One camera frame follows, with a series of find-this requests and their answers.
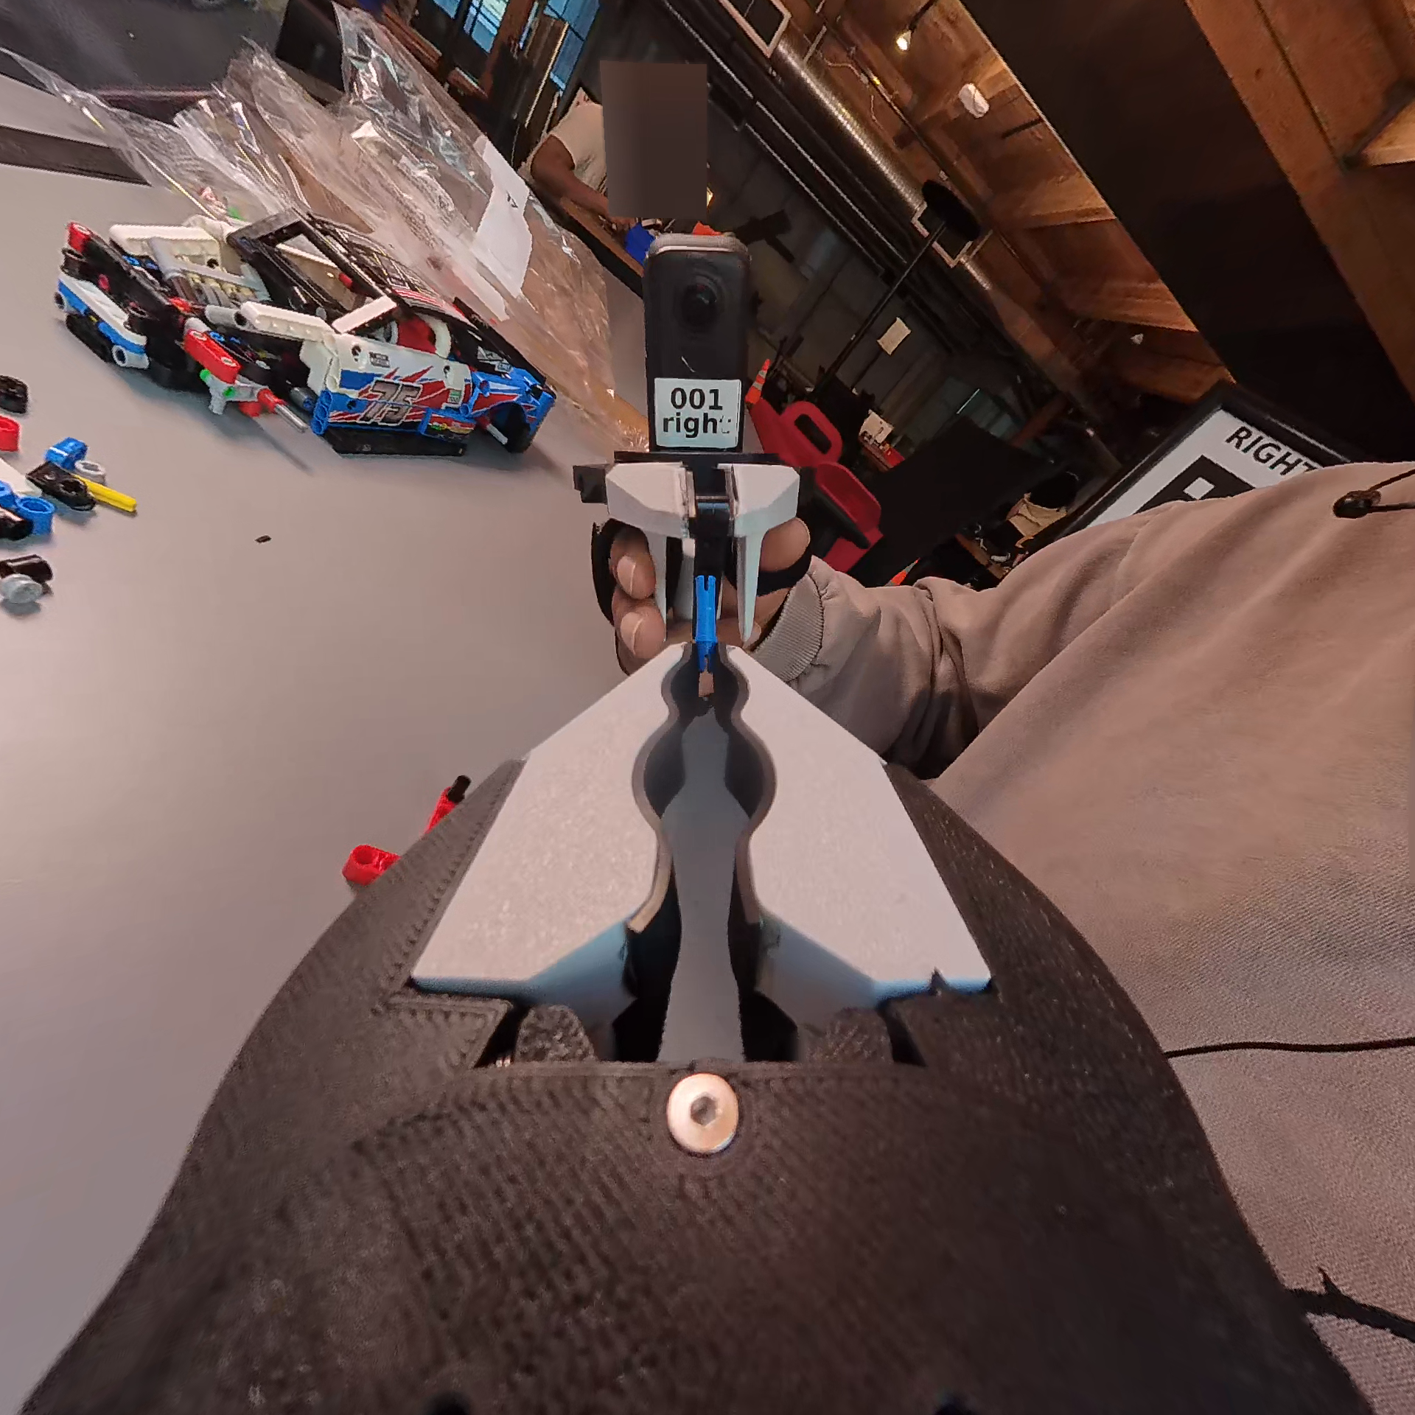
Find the blue lego axle pin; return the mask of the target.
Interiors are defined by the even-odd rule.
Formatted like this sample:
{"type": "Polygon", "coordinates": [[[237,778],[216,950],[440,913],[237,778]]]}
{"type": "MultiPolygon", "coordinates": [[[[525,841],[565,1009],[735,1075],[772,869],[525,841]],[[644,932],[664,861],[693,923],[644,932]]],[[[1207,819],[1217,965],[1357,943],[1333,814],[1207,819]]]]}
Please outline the blue lego axle pin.
{"type": "Polygon", "coordinates": [[[723,580],[698,564],[693,573],[693,652],[698,672],[698,699],[715,697],[720,672],[720,612],[723,580]]]}

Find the black light stand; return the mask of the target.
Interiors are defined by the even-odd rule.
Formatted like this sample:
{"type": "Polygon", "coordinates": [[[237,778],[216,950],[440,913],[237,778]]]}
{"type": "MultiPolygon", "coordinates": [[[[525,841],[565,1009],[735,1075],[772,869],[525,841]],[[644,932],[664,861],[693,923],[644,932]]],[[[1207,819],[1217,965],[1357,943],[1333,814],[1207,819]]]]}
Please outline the black light stand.
{"type": "Polygon", "coordinates": [[[924,184],[924,222],[926,234],[919,249],[912,254],[902,273],[887,286],[882,298],[873,310],[862,320],[851,340],[841,349],[833,364],[823,372],[821,381],[828,382],[841,374],[845,364],[851,359],[856,349],[865,342],[877,320],[887,312],[892,300],[904,290],[909,278],[927,259],[936,244],[946,238],[954,239],[961,249],[981,238],[983,222],[974,216],[971,207],[944,182],[927,180],[924,184]]]}

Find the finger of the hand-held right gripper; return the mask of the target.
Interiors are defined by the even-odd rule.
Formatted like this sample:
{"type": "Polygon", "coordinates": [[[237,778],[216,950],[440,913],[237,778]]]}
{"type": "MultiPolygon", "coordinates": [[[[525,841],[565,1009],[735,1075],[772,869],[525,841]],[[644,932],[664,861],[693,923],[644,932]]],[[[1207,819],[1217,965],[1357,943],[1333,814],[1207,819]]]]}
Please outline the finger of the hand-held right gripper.
{"type": "Polygon", "coordinates": [[[737,642],[744,647],[755,635],[767,536],[796,519],[801,475],[781,463],[722,463],[728,524],[720,534],[720,595],[735,590],[737,642]]]}
{"type": "Polygon", "coordinates": [[[648,539],[666,620],[693,622],[691,475],[680,463],[616,463],[607,485],[611,519],[641,529],[648,539]]]}

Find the red plastic chair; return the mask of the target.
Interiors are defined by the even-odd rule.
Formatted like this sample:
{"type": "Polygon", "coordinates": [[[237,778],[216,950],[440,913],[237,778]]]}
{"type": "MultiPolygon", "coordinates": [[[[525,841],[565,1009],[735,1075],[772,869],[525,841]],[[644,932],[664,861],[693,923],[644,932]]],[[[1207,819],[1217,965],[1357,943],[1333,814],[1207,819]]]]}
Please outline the red plastic chair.
{"type": "Polygon", "coordinates": [[[809,401],[784,411],[762,399],[752,420],[764,452],[803,473],[801,519],[811,553],[833,569],[851,573],[882,539],[878,499],[841,463],[845,443],[836,426],[809,401]]]}

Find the heap of clear plastic bags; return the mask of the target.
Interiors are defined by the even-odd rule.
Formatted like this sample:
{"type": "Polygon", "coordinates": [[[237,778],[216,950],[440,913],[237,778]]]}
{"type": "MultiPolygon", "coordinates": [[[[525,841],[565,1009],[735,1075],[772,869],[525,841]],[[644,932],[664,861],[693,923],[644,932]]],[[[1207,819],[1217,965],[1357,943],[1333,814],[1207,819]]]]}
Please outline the heap of clear plastic bags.
{"type": "Polygon", "coordinates": [[[535,248],[523,297],[506,291],[472,256],[491,195],[474,150],[486,133],[388,27],[360,10],[344,10],[338,27],[346,94],[333,106],[255,46],[171,121],[122,111],[28,59],[21,66],[152,185],[205,216],[297,207],[371,238],[435,291],[466,300],[545,372],[599,448],[644,452],[646,416],[616,393],[609,280],[587,243],[530,187],[535,248]]]}

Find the white paper bag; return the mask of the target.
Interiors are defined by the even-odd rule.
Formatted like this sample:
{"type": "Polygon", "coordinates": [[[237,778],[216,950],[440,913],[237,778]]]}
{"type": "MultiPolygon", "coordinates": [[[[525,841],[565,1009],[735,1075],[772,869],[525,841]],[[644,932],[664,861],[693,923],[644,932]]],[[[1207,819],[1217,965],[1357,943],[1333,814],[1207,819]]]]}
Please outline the white paper bag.
{"type": "Polygon", "coordinates": [[[483,135],[474,150],[488,169],[491,192],[472,239],[472,256],[506,291],[523,297],[535,248],[526,221],[530,187],[489,137],[483,135]]]}

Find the person's right hand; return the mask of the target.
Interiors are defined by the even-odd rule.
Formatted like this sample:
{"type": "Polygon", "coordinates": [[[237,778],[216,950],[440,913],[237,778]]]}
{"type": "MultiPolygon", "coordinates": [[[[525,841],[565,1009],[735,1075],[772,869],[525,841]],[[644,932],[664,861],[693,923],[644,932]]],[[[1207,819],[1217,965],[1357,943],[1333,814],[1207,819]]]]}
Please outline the person's right hand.
{"type": "MultiPolygon", "coordinates": [[[[804,521],[777,526],[764,542],[755,598],[754,630],[739,632],[739,601],[732,583],[720,601],[720,638],[739,647],[762,644],[784,610],[789,593],[811,561],[811,536],[804,521]]],[[[622,671],[631,676],[656,659],[666,645],[693,637],[693,622],[666,618],[658,603],[656,564],[644,532],[609,519],[592,534],[595,598],[614,623],[614,649],[622,671]]]]}

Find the framed white sign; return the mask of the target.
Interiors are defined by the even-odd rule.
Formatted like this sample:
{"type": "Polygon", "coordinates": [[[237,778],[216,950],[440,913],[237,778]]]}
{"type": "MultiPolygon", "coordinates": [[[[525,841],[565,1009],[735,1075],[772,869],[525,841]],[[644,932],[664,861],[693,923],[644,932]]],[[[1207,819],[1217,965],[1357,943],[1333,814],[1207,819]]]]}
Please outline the framed white sign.
{"type": "Polygon", "coordinates": [[[1367,455],[1276,403],[1224,384],[1114,484],[1055,524],[1060,537],[1178,502],[1224,500],[1367,455]]]}

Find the pile of mixed lego pieces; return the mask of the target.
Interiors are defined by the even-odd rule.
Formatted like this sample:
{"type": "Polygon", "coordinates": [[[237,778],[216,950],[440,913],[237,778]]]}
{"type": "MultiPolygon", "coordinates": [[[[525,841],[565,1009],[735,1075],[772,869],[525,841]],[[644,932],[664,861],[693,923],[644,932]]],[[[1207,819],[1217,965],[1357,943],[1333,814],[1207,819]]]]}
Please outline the pile of mixed lego pieces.
{"type": "Polygon", "coordinates": [[[36,612],[55,590],[56,573],[46,551],[61,522],[88,522],[102,510],[137,516],[134,495],[110,482],[80,436],[61,436],[41,460],[13,478],[4,462],[2,480],[2,610],[36,612]]]}

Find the partly built lego car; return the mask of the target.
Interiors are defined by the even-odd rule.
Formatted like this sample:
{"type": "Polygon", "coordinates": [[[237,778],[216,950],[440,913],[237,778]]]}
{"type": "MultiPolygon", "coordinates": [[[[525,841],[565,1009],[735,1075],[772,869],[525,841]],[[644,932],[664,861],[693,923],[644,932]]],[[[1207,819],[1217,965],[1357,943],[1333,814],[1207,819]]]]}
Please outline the partly built lego car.
{"type": "Polygon", "coordinates": [[[72,222],[56,302],[102,361],[213,414],[277,413],[343,455],[531,448],[545,372],[462,300],[353,227],[289,207],[257,222],[72,222]]]}

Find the silver air duct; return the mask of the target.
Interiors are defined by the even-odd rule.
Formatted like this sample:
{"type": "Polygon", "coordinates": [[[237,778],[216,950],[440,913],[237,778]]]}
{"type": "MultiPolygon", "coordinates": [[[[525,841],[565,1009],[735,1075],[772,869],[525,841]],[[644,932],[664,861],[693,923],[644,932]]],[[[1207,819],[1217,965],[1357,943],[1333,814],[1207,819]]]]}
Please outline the silver air duct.
{"type": "Polygon", "coordinates": [[[941,185],[946,195],[959,199],[966,216],[974,216],[953,182],[953,169],[910,128],[904,105],[836,27],[782,22],[769,59],[826,142],[900,222],[921,236],[934,227],[929,184],[941,185]]]}

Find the red angled lego beam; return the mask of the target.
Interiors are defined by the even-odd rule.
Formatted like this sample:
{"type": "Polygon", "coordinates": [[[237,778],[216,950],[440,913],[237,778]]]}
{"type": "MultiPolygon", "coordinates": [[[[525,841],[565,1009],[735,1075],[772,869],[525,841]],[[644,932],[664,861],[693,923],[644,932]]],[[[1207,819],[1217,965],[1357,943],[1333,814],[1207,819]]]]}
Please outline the red angled lego beam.
{"type": "MultiPolygon", "coordinates": [[[[439,795],[422,834],[432,834],[467,799],[471,787],[471,777],[464,773],[457,775],[439,795]]],[[[385,851],[368,842],[358,844],[346,857],[343,876],[349,886],[366,888],[390,873],[400,861],[400,852],[385,851]]]]}

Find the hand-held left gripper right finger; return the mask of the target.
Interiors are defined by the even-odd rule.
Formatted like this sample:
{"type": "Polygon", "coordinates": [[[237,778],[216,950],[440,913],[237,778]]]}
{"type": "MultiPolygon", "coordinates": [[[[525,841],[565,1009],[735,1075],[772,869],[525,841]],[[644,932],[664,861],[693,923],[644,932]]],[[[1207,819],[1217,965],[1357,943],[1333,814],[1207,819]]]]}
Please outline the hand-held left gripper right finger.
{"type": "Polygon", "coordinates": [[[846,1009],[939,987],[978,994],[990,965],[882,758],[725,649],[725,782],[735,846],[730,957],[749,1060],[794,1060],[846,1009]]]}

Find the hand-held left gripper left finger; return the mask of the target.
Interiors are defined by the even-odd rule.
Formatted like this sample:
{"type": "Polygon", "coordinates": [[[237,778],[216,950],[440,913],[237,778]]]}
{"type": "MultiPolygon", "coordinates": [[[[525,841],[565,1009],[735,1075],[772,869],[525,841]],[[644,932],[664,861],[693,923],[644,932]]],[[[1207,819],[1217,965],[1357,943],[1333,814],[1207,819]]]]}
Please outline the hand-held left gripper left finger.
{"type": "Polygon", "coordinates": [[[656,1060],[680,964],[664,815],[698,701],[666,649],[535,748],[413,965],[425,994],[570,1007],[600,1055],[656,1060]]]}

